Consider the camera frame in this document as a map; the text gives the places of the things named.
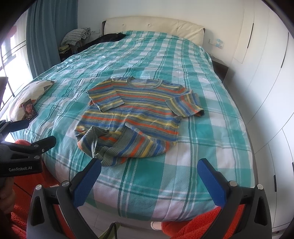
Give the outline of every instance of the metal screw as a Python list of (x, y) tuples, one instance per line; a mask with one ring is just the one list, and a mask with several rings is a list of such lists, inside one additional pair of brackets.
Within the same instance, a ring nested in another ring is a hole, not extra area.
[(230, 181), (230, 185), (232, 186), (232, 187), (235, 187), (235, 186), (237, 186), (238, 184), (235, 182), (235, 181)]
[(263, 189), (263, 186), (261, 184), (258, 184), (257, 185), (257, 188), (260, 189), (260, 190), (262, 190)]
[(63, 187), (67, 187), (67, 186), (69, 185), (69, 181), (63, 181), (63, 182), (61, 183), (61, 185), (62, 185)]
[(35, 188), (36, 188), (36, 190), (40, 190), (42, 188), (42, 185), (38, 184)]

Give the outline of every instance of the logo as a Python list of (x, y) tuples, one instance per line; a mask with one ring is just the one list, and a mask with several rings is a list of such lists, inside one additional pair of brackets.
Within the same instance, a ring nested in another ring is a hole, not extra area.
[(32, 166), (28, 166), (28, 167), (20, 167), (20, 168), (10, 168), (9, 172), (16, 172), (16, 171), (24, 171), (24, 170), (30, 170), (32, 169)]

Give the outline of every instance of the white wardrobe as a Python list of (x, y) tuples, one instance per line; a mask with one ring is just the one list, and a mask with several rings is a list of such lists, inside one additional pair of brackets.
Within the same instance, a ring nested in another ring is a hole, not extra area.
[(294, 217), (294, 39), (261, 0), (244, 8), (224, 84), (247, 127), (275, 232)]

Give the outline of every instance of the white slipper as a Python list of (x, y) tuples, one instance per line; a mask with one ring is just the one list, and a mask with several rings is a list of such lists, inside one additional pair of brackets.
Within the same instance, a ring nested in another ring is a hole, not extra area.
[(161, 231), (161, 222), (151, 222), (150, 226), (155, 231)]

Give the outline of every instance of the bedspread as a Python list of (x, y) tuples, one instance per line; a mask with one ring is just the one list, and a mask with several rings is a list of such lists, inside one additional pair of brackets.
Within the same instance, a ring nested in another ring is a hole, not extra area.
[(124, 33), (124, 39), (94, 45), (37, 77), (55, 84), (36, 103), (38, 117), (13, 137), (34, 142), (54, 135), (57, 144), (43, 160), (60, 182), (71, 180), (91, 160), (77, 147), (74, 135), (90, 101), (86, 91), (109, 77), (163, 79), (197, 93), (205, 115), (184, 118), (178, 143), (167, 153), (103, 167), (87, 202), (122, 217), (190, 220), (214, 207), (196, 170), (204, 157), (227, 180), (254, 186), (245, 125), (209, 55), (169, 34)]

